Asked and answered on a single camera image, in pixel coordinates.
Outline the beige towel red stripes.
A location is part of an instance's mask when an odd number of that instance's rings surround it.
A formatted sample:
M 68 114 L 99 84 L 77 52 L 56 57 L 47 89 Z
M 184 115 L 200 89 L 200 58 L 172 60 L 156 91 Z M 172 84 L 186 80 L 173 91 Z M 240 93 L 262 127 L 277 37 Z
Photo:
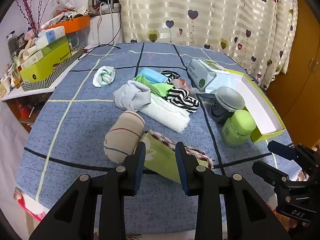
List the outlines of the beige towel red stripes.
M 144 119 L 133 111 L 124 111 L 107 132 L 104 152 L 110 161 L 120 164 L 134 153 L 145 127 Z

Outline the green floral cloth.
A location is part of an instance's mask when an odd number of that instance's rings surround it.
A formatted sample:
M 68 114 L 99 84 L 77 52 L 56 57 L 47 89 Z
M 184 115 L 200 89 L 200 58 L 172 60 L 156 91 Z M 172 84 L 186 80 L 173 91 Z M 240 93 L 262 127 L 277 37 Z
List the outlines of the green floral cloth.
M 152 130 L 143 132 L 139 140 L 145 144 L 146 149 L 144 167 L 179 183 L 180 176 L 175 157 L 177 142 Z

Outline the white towel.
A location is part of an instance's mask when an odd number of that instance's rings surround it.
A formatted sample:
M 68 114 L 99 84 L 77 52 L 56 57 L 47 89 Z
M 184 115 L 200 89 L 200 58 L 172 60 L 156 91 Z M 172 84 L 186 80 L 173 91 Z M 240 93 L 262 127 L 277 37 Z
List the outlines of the white towel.
M 177 133 L 182 133 L 190 121 L 188 111 L 155 94 L 151 94 L 151 103 L 139 111 Z

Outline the grey sock bundle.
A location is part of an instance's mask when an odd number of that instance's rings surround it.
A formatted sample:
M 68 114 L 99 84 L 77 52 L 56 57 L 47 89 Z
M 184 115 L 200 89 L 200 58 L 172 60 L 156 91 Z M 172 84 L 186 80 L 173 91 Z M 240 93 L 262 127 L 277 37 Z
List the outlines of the grey sock bundle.
M 137 112 L 151 103 L 151 90 L 146 85 L 129 80 L 113 93 L 116 106 L 122 110 Z

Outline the black white striped cloth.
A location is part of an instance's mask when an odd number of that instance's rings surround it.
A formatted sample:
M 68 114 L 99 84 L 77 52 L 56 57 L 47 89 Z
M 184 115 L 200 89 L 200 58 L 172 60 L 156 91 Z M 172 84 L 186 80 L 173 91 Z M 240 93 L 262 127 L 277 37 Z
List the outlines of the black white striped cloth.
M 200 106 L 199 100 L 190 96 L 187 90 L 180 88 L 170 89 L 166 100 L 189 113 L 195 113 Z

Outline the bright green cloth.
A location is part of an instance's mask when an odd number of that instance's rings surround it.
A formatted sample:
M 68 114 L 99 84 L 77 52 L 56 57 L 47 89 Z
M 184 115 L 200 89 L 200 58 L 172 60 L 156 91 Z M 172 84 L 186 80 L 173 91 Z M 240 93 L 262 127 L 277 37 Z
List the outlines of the bright green cloth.
M 134 81 L 144 84 L 151 90 L 152 93 L 162 98 L 165 98 L 167 96 L 168 91 L 174 88 L 173 85 L 167 83 L 151 82 L 144 75 L 138 75 L 134 78 Z

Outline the white green sock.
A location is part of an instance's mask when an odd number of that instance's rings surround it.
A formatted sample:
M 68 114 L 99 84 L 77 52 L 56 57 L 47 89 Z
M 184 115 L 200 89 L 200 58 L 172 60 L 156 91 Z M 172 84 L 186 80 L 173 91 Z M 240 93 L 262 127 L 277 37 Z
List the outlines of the white green sock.
M 100 88 L 110 85 L 116 77 L 116 70 L 114 67 L 102 66 L 93 77 L 93 86 Z

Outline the blue face mask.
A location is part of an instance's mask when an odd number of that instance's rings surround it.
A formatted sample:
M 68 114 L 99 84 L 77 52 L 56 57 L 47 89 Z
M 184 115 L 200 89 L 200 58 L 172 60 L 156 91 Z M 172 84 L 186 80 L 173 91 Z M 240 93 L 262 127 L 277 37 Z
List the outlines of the blue face mask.
M 144 75 L 149 82 L 153 83 L 167 83 L 168 81 L 166 76 L 151 68 L 142 68 L 138 75 Z

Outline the small striped cloth bundle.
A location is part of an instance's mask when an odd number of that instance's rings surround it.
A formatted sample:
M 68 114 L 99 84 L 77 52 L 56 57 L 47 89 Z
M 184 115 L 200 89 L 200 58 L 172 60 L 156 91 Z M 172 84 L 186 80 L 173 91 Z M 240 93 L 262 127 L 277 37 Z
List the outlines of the small striped cloth bundle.
M 180 79 L 180 74 L 171 70 L 162 70 L 161 74 L 167 78 L 166 83 L 171 83 L 174 79 Z

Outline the green white box lid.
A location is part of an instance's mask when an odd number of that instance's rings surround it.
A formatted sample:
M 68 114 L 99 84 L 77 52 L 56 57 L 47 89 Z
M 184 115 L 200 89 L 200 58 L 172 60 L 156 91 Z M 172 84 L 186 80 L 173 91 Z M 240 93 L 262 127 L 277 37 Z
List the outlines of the green white box lid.
M 219 87 L 226 86 L 236 90 L 244 99 L 245 109 L 256 123 L 256 129 L 251 133 L 251 140 L 259 142 L 281 135 L 285 125 L 276 109 L 262 90 L 245 73 L 228 70 L 228 74 L 218 73 L 207 85 L 205 92 L 214 93 Z

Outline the blue plaid bedsheet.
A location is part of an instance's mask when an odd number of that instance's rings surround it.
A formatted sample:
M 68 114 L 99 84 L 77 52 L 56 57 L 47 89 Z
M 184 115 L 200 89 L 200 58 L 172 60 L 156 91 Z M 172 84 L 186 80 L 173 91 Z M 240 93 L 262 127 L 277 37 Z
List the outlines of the blue plaid bedsheet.
M 99 176 L 114 167 L 104 154 L 104 138 L 121 115 L 113 93 L 133 79 L 142 68 L 171 70 L 187 79 L 186 66 L 192 59 L 209 59 L 221 66 L 240 70 L 227 55 L 208 49 L 160 43 L 124 43 L 116 48 L 101 47 L 81 59 L 58 85 L 37 117 L 24 148 L 17 175 L 18 195 L 26 208 L 43 217 L 81 175 Z M 93 77 L 102 67 L 114 67 L 115 80 L 94 87 Z M 229 147 L 221 128 L 210 118 L 210 101 L 202 99 L 190 115 L 182 133 L 176 133 L 146 116 L 146 129 L 173 141 L 203 150 L 214 161 L 217 174 L 239 173 L 265 200 L 274 191 L 252 172 L 262 160 L 296 179 L 299 166 L 270 153 L 267 142 L 247 142 Z M 158 174 L 145 174 L 137 196 L 125 199 L 126 229 L 134 235 L 176 233 L 195 228 L 197 198 L 187 197 L 178 183 Z

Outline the dark jar clear lid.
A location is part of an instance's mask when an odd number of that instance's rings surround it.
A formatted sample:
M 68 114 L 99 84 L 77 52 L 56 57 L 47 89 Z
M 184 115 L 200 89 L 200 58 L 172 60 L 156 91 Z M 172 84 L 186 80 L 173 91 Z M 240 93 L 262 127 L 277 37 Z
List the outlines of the dark jar clear lid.
M 226 86 L 219 87 L 211 107 L 212 119 L 217 124 L 223 125 L 235 111 L 244 109 L 244 107 L 245 101 L 236 90 Z

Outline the striped storage tray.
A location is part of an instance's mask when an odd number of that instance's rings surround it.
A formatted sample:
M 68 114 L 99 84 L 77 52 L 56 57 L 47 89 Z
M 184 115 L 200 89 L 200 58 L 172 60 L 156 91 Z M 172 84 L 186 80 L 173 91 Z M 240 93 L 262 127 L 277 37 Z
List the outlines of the striped storage tray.
M 41 81 L 36 81 L 31 83 L 29 81 L 24 81 L 22 83 L 23 91 L 32 91 L 38 89 L 49 88 L 51 84 L 82 54 L 84 53 L 84 47 L 73 48 L 71 52 L 71 57 L 60 63 L 55 70 L 46 79 Z

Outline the lime green cardboard box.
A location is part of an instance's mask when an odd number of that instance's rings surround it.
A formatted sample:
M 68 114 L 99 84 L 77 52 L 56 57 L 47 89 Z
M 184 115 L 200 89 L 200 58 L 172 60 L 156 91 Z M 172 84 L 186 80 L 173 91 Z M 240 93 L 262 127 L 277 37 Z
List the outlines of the lime green cardboard box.
M 68 42 L 61 44 L 30 67 L 23 68 L 20 71 L 22 81 L 24 83 L 34 83 L 45 80 L 61 63 L 69 59 L 71 55 Z

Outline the green white flat box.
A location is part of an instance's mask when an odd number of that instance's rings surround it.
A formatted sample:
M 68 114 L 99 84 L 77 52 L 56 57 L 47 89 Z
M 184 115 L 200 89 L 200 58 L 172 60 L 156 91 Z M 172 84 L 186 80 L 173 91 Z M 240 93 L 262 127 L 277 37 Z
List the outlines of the green white flat box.
M 21 64 L 21 68 L 26 69 L 32 66 L 65 42 L 68 43 L 66 36 L 59 38 L 41 49 L 36 48 L 36 46 L 29 48 L 22 54 L 23 63 Z

